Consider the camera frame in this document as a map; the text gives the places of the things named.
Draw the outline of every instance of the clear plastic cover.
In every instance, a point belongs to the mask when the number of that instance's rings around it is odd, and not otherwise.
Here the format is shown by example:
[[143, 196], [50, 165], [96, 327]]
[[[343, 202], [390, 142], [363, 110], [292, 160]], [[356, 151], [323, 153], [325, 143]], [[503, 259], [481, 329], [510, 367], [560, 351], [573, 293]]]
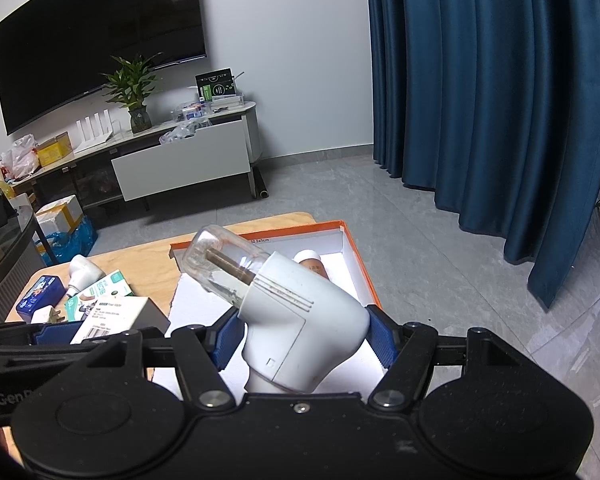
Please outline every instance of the clear plastic cover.
[[269, 256], [231, 231], [209, 225], [193, 238], [182, 267], [205, 290], [239, 308], [251, 280]]

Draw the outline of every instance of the tiled floor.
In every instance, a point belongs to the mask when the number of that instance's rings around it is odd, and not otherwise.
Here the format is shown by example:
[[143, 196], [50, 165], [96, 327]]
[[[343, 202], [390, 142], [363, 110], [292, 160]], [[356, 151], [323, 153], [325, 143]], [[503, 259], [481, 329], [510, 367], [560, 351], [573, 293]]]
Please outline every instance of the tiled floor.
[[[109, 216], [93, 253], [291, 211], [349, 225], [382, 307], [398, 322], [419, 320], [447, 335], [484, 326], [531, 355], [578, 393], [596, 430], [580, 475], [600, 480], [600, 218], [554, 306], [544, 311], [526, 290], [531, 263], [512, 266], [504, 240], [458, 228], [458, 215], [435, 208], [433, 193], [407, 189], [370, 156], [287, 166], [264, 173], [270, 197], [252, 201], [245, 176], [132, 203]], [[443, 377], [451, 377], [448, 370]]]

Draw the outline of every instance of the blue curtain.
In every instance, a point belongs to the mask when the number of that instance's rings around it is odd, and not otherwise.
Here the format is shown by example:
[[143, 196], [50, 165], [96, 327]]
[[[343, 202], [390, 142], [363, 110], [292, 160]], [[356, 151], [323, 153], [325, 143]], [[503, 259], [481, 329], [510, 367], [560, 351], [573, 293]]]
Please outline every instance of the blue curtain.
[[374, 158], [533, 259], [549, 307], [600, 188], [600, 0], [369, 0]]

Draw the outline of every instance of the white wall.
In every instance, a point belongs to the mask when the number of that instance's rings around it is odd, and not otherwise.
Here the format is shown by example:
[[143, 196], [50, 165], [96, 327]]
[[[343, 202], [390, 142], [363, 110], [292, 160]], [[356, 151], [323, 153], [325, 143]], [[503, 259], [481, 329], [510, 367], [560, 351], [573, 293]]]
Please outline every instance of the white wall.
[[[0, 20], [27, 0], [0, 0]], [[190, 96], [195, 75], [231, 67], [258, 104], [265, 156], [372, 142], [371, 51], [367, 0], [203, 0], [208, 58], [157, 72], [147, 99], [154, 124]], [[23, 84], [22, 94], [35, 91]], [[102, 110], [98, 94], [58, 108], [8, 137], [0, 111], [0, 153], [13, 139], [69, 130]], [[129, 128], [126, 109], [112, 113]]]

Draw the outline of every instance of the metal bolt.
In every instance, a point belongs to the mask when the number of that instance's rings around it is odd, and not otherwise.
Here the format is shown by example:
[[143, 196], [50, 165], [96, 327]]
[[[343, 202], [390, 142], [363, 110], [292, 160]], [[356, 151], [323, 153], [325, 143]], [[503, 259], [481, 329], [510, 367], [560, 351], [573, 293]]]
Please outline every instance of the metal bolt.
[[374, 402], [383, 408], [394, 408], [404, 403], [404, 395], [398, 390], [382, 390], [374, 395]]
[[296, 413], [306, 413], [311, 409], [311, 406], [309, 406], [306, 402], [298, 402], [295, 406], [294, 406], [294, 411]]
[[222, 390], [209, 390], [198, 397], [200, 404], [208, 408], [219, 408], [231, 400], [231, 396]]

